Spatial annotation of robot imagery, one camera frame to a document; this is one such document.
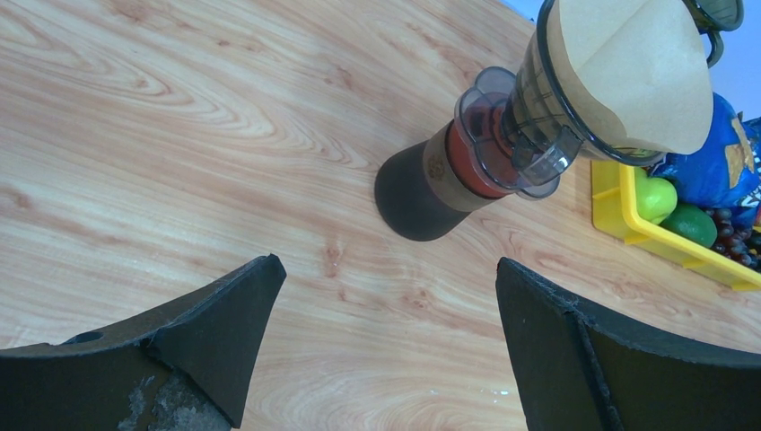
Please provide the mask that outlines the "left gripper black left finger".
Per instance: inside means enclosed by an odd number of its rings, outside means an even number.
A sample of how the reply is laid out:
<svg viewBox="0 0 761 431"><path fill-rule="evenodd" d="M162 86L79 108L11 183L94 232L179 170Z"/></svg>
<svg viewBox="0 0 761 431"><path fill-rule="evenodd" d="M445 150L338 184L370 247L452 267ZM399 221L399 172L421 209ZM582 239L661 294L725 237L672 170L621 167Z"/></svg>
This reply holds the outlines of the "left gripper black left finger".
<svg viewBox="0 0 761 431"><path fill-rule="evenodd" d="M4 430L232 430L286 272L267 255L53 345L1 353Z"/></svg>

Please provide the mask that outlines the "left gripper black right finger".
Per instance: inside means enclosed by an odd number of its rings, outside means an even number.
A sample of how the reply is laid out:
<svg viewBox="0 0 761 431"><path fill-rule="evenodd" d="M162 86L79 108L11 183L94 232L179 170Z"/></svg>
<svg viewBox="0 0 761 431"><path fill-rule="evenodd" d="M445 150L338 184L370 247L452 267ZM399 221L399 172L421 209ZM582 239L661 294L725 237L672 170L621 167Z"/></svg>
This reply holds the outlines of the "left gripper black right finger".
<svg viewBox="0 0 761 431"><path fill-rule="evenodd" d="M637 321L513 259L495 291L529 429L759 429L759 355Z"/></svg>

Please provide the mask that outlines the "smoky transparent coffee dripper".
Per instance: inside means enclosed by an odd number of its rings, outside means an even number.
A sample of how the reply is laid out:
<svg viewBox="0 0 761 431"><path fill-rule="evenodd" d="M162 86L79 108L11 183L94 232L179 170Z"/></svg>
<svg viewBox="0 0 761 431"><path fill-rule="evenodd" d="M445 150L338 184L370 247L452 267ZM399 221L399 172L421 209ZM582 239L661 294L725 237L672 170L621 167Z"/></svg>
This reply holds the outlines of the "smoky transparent coffee dripper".
<svg viewBox="0 0 761 431"><path fill-rule="evenodd" d="M551 59L550 14L558 6L557 1L542 4L518 72L483 69L455 107L445 145L448 162L467 194L482 205L511 194L545 198L578 157L642 167L665 155L609 145L584 123Z"/></svg>

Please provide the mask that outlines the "brown paper coffee filter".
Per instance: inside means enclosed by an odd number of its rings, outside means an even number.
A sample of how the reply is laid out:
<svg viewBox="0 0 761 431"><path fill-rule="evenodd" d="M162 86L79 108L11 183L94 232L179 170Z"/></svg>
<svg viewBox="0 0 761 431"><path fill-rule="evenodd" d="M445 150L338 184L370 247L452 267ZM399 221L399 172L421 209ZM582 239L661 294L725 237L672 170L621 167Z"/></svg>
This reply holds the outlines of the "brown paper coffee filter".
<svg viewBox="0 0 761 431"><path fill-rule="evenodd" d="M701 37L681 1L556 1L555 75L586 127L611 146L692 154L713 115Z"/></svg>

